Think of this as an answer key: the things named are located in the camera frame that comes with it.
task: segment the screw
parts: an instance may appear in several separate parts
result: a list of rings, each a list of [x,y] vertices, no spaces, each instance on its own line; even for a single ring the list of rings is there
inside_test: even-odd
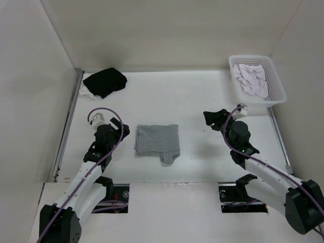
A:
[[[220,195],[221,198],[226,197],[226,191],[225,191],[225,190],[221,190],[221,191],[219,192],[219,195]]]
[[[130,193],[128,191],[123,191],[123,198],[128,198]]]

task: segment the metal edge strip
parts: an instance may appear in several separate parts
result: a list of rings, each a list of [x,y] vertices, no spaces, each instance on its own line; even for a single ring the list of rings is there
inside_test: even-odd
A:
[[[236,186],[236,182],[217,182],[218,186]]]
[[[118,69],[120,72],[213,72],[224,71],[229,72],[229,69]],[[88,69],[85,73],[96,73],[102,71],[102,69]]]
[[[281,134],[280,134],[280,130],[279,130],[279,127],[278,127],[277,120],[275,119],[275,116],[274,116],[274,113],[273,113],[273,109],[272,109],[272,107],[268,107],[267,110],[268,110],[269,117],[271,119],[271,123],[272,123],[272,125],[274,127],[274,130],[275,130],[275,132],[277,134],[277,137],[279,139],[283,155],[285,156],[286,165],[291,166],[288,155],[287,155],[287,151],[286,151],[286,148],[285,148],[285,145],[284,145],[284,141],[282,140],[282,137],[281,137]]]
[[[73,118],[73,114],[74,114],[74,110],[75,110],[75,106],[76,106],[76,101],[77,101],[77,98],[78,98],[78,91],[80,89],[82,79],[83,79],[83,75],[84,75],[84,71],[81,70],[80,68],[76,68],[75,71],[76,71],[75,85],[74,85],[74,88],[73,88],[68,113],[67,113],[67,116],[66,116],[66,121],[65,121],[64,130],[63,130],[63,134],[62,134],[62,138],[61,138],[61,142],[60,142],[60,147],[59,147],[59,150],[58,150],[55,162],[54,162],[54,166],[52,168],[52,172],[51,172],[51,175],[50,175],[50,178],[49,178],[49,182],[57,182],[57,177],[58,177],[58,174],[60,172],[60,167],[61,167],[61,164],[62,164],[62,158],[63,158],[63,154],[64,154],[66,142],[67,142],[67,137],[68,137],[68,134],[69,134],[69,131],[70,131],[72,118]]]
[[[38,199],[38,204],[37,205],[39,205],[41,203],[41,199],[42,199],[42,195],[43,195],[43,192],[44,192],[44,188],[45,188],[45,183],[43,183],[42,190],[40,191],[40,195],[39,195],[39,199]]]

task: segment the white cloth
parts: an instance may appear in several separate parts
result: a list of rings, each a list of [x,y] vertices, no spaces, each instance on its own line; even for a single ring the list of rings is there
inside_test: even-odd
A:
[[[85,98],[89,101],[96,100],[98,98],[98,95],[93,95],[88,88],[85,86],[85,84],[82,82],[81,87],[79,89],[79,96],[81,98]]]
[[[245,93],[258,95],[262,98],[268,96],[268,83],[265,80],[265,72],[261,65],[249,66],[244,64],[234,65],[235,78],[241,83]]]

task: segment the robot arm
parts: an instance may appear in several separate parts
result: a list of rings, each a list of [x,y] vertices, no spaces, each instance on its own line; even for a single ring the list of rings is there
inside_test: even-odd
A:
[[[234,120],[246,114],[247,108],[244,105],[237,108],[233,117],[225,109],[204,112],[206,124],[225,135],[224,139],[231,148],[230,155],[234,162],[251,172],[236,181],[237,194],[268,204],[283,214],[293,229],[300,234],[306,234],[324,222],[322,212],[305,194],[305,191],[308,192],[324,208],[320,187],[312,180],[304,182],[271,163],[265,163],[266,160],[261,158],[260,152],[249,142],[251,134],[247,124]]]
[[[86,176],[89,170],[94,167],[97,162],[103,159],[113,147],[117,144],[121,132],[121,124],[115,118],[110,120],[118,129],[115,129],[111,124],[104,122],[103,115],[97,113],[91,120],[91,126],[96,130],[96,141],[90,146],[84,157],[84,162],[79,169],[78,174],[70,183],[66,191],[53,205],[45,205],[39,216],[39,235],[48,226],[53,216],[59,208],[63,207],[60,215],[52,223],[47,230],[46,235],[39,242],[48,243],[77,243],[81,237],[82,225],[86,221],[95,206],[105,197],[110,197],[112,193],[113,183],[110,178],[102,177],[111,156],[108,156],[100,165],[96,166],[91,173]],[[123,137],[129,133],[129,127],[123,125]],[[68,201],[70,195],[75,192],[74,196]]]

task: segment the clothing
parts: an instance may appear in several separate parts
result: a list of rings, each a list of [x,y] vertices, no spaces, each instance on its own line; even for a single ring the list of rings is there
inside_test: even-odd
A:
[[[233,71],[235,77],[240,81],[241,87],[245,93],[249,95],[258,95],[263,99],[267,98],[268,83],[265,80],[265,72],[261,65],[234,65]]]
[[[83,83],[93,95],[99,95],[101,98],[105,98],[114,91],[124,89],[127,78],[116,69],[108,68],[92,74]]]
[[[81,87],[79,89],[79,96],[81,98],[85,98],[89,101],[96,100],[98,98],[97,95],[93,95],[88,88],[85,86],[85,84],[82,82]]]
[[[172,165],[180,156],[178,125],[138,125],[135,150],[138,156],[158,155],[161,161]]]

